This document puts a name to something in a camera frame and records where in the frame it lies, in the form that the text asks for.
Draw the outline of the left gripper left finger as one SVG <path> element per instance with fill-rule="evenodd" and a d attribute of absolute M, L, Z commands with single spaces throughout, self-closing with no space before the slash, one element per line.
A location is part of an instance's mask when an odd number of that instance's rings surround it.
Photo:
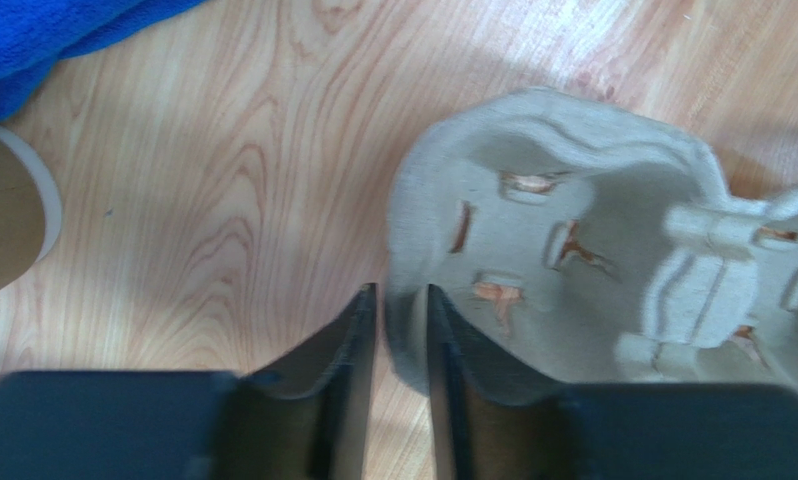
<path fill-rule="evenodd" d="M 213 442 L 215 479 L 360 479 L 377 339 L 377 287 L 240 379 Z"/>

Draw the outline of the single brown paper cup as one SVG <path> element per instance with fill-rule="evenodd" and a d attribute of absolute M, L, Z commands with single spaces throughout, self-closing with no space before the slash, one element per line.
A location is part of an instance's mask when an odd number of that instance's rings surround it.
<path fill-rule="evenodd" d="M 0 126 L 0 290 L 51 251 L 62 215 L 49 168 L 29 144 Z"/>

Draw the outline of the single pulp cup carrier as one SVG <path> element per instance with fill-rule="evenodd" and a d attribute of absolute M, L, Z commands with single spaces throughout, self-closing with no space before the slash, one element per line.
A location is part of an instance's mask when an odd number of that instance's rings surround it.
<path fill-rule="evenodd" d="M 561 382 L 798 390 L 798 184 L 736 197 L 672 125 L 542 87 L 487 101 L 418 138 L 387 225 L 387 345 L 419 392 L 433 285 Z"/>

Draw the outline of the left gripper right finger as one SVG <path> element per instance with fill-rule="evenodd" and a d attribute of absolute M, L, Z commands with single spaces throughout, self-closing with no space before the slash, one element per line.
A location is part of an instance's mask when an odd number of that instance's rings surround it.
<path fill-rule="evenodd" d="M 427 289 L 426 363 L 439 479 L 569 479 L 558 382 L 474 327 Z"/>

